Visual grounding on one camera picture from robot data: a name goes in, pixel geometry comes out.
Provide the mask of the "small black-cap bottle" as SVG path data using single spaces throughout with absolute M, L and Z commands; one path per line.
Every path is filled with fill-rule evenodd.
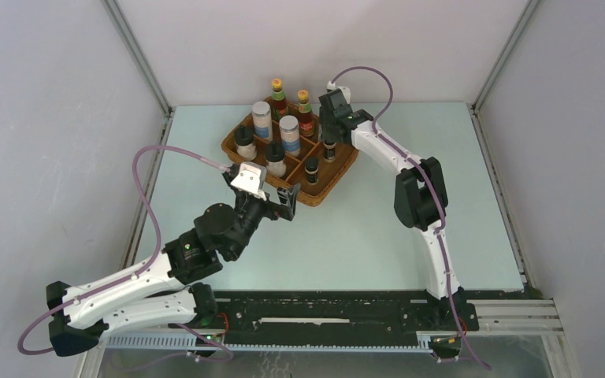
M 318 182 L 318 166 L 318 159 L 315 156 L 311 156 L 304 161 L 307 183 L 316 184 Z
M 334 162 L 336 160 L 336 143 L 323 142 L 323 156 L 325 161 Z

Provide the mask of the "black-cap spice bottle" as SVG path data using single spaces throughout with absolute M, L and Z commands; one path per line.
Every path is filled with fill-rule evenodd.
M 266 168 L 269 174 L 281 178 L 287 172 L 285 164 L 285 151 L 283 146 L 276 142 L 270 142 L 265 149 Z
M 247 161 L 253 161 L 257 157 L 257 149 L 254 132 L 251 128 L 241 124 L 233 132 L 236 153 Z

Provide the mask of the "clear-lid blue-label spice jar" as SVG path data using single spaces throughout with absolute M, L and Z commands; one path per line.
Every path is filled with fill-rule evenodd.
M 298 157 L 301 150 L 298 119 L 292 115 L 286 115 L 281 117 L 279 125 L 284 151 L 291 156 Z

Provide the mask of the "red sauce bottle yellow cap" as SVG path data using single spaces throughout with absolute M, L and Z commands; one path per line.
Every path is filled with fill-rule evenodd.
M 282 79 L 272 79 L 271 85 L 274 117 L 277 121 L 280 121 L 283 117 L 289 114 L 288 100 L 283 89 Z

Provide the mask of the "clear-lid white spice jar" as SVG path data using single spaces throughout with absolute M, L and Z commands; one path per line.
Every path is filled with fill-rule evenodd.
M 273 140 L 272 115 L 268 102 L 260 101 L 252 105 L 251 115 L 256 136 L 266 142 Z

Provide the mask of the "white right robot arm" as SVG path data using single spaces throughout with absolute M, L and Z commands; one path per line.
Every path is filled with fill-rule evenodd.
M 458 319 L 462 287 L 452 267 L 445 235 L 448 197 L 440 162 L 421 158 L 394 141 L 363 109 L 352 109 L 345 90 L 328 85 L 319 97 L 321 137 L 326 143 L 353 146 L 394 176 L 394 211 L 406 228 L 417 229 L 428 249 L 424 253 L 429 301 L 426 316 L 438 329 Z

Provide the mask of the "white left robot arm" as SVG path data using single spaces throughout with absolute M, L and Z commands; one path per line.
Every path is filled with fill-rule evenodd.
M 218 305 L 203 279 L 220 272 L 225 262 L 238 260 L 263 219 L 292 221 L 299 188 L 279 188 L 278 203 L 235 190 L 235 205 L 213 204 L 191 230 L 139 264 L 76 287 L 49 284 L 54 353 L 80 354 L 112 335 L 140 328 L 214 324 Z

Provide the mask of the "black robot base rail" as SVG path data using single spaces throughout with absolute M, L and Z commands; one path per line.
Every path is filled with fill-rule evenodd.
M 215 291 L 188 327 L 225 331 L 245 347 L 415 347 L 418 335 L 479 328 L 466 295 L 425 291 Z

